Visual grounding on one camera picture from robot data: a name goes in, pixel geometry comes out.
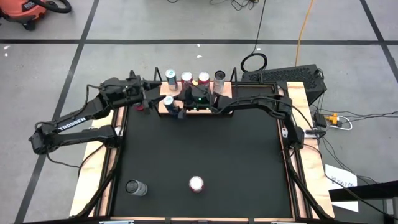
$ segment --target concrete floor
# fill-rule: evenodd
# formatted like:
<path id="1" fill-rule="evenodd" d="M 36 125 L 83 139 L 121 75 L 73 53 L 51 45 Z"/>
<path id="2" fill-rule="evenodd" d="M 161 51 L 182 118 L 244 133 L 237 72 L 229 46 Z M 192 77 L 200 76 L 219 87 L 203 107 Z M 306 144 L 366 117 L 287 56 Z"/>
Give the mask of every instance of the concrete floor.
<path id="1" fill-rule="evenodd" d="M 262 9 L 258 4 L 251 11 L 237 12 L 228 2 L 211 6 L 207 0 L 179 0 L 175 4 L 166 0 L 70 2 L 72 14 L 48 13 L 33 32 L 0 21 L 1 223 L 16 220 L 31 178 L 37 156 L 27 139 L 35 122 L 51 120 L 57 104 L 62 114 L 77 110 L 83 104 L 87 83 L 126 78 L 130 69 L 147 79 L 153 77 L 156 66 L 163 72 L 174 68 L 178 72 L 231 73 L 253 49 L 252 42 L 238 44 L 237 40 L 255 40 Z M 398 2 L 366 2 L 384 40 L 398 40 Z M 268 0 L 259 39 L 297 40 L 309 3 Z M 219 41 L 211 44 L 210 40 Z M 391 69 L 396 65 L 389 64 L 386 57 L 387 49 L 398 59 L 397 41 L 384 42 L 375 34 L 360 0 L 315 1 L 303 40 L 329 40 L 320 42 L 322 45 L 303 45 L 299 61 L 323 69 L 328 87 L 324 108 L 361 114 L 398 110 L 398 74 L 394 76 Z M 366 41 L 352 45 L 346 40 Z M 258 47 L 269 59 L 268 68 L 293 66 L 296 46 L 291 42 Z M 248 68 L 255 69 L 259 63 L 253 59 Z M 70 87 L 63 104 L 58 100 L 65 81 Z M 338 157 L 356 173 L 380 182 L 398 179 L 398 119 L 358 121 L 352 131 L 333 129 L 326 137 Z M 63 147 L 52 157 L 79 164 L 84 148 Z M 323 162 L 336 166 L 323 145 L 321 151 Z M 25 222 L 67 218 L 76 172 L 45 161 Z"/>

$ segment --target black tabletop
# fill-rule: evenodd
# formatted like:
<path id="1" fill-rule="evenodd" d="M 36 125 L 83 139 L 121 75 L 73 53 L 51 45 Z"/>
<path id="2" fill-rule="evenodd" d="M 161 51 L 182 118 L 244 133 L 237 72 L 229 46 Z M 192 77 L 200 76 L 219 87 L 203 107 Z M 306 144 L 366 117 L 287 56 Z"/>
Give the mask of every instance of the black tabletop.
<path id="1" fill-rule="evenodd" d="M 272 93 L 271 88 L 238 91 L 240 96 Z M 112 216 L 292 217 L 277 121 L 265 112 L 177 120 L 130 108 L 127 119 Z M 200 194 L 188 187 L 195 175 L 205 183 Z M 131 179 L 145 183 L 147 195 L 128 194 Z"/>

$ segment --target paper sign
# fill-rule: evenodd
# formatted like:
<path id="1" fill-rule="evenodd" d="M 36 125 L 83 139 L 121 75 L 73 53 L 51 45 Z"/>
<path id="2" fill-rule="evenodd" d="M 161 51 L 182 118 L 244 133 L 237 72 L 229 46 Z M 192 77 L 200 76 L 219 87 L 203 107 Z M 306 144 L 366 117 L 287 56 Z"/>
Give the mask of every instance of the paper sign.
<path id="1" fill-rule="evenodd" d="M 358 182 L 356 175 L 343 170 L 337 167 L 325 165 L 325 174 L 332 180 L 340 183 L 344 187 L 356 187 Z M 333 189 L 342 189 L 342 187 L 333 181 L 329 180 L 329 190 Z M 340 208 L 345 208 L 351 210 L 353 212 L 358 212 L 358 201 L 354 202 L 332 202 L 332 205 L 335 205 Z"/>

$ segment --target orange vacuum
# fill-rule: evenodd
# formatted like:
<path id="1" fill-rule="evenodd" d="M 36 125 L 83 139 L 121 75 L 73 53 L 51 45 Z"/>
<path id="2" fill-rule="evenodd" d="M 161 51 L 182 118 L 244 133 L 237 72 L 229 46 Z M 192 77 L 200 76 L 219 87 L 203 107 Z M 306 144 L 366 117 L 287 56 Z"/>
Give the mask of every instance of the orange vacuum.
<path id="1" fill-rule="evenodd" d="M 47 10 L 69 13 L 72 10 L 67 0 L 60 0 L 65 7 L 60 8 L 53 1 L 44 0 L 0 0 L 0 17 L 10 22 L 21 23 L 26 30 L 34 30 L 37 19 L 44 17 Z"/>

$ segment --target can on its side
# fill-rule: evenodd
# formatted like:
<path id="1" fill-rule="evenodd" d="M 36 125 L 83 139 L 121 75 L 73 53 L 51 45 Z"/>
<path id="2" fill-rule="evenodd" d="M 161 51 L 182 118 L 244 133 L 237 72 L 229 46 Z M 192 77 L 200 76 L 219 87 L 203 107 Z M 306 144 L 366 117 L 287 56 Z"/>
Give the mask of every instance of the can on its side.
<path id="1" fill-rule="evenodd" d="M 183 72 L 181 74 L 181 86 L 182 88 L 186 88 L 190 85 L 192 85 L 192 81 L 193 81 L 193 76 L 192 73 L 190 72 Z"/>
<path id="2" fill-rule="evenodd" d="M 178 115 L 178 106 L 175 104 L 172 96 L 166 96 L 163 99 L 163 104 L 171 115 Z"/>
<path id="3" fill-rule="evenodd" d="M 198 84 L 209 87 L 210 86 L 210 75 L 207 72 L 201 72 L 198 76 Z"/>
<path id="4" fill-rule="evenodd" d="M 175 71 L 172 69 L 168 69 L 165 75 L 167 79 L 167 84 L 169 84 L 169 89 L 173 91 L 178 90 L 177 76 L 175 74 Z"/>
<path id="5" fill-rule="evenodd" d="M 131 195 L 144 196 L 148 192 L 148 186 L 138 180 L 130 180 L 126 184 L 126 192 Z"/>
<path id="6" fill-rule="evenodd" d="M 204 186 L 205 185 L 201 177 L 194 176 L 189 180 L 189 187 L 195 193 L 200 193 Z"/>
<path id="7" fill-rule="evenodd" d="M 226 75 L 223 71 L 217 71 L 214 74 L 213 93 L 222 94 L 224 90 L 225 76 Z"/>

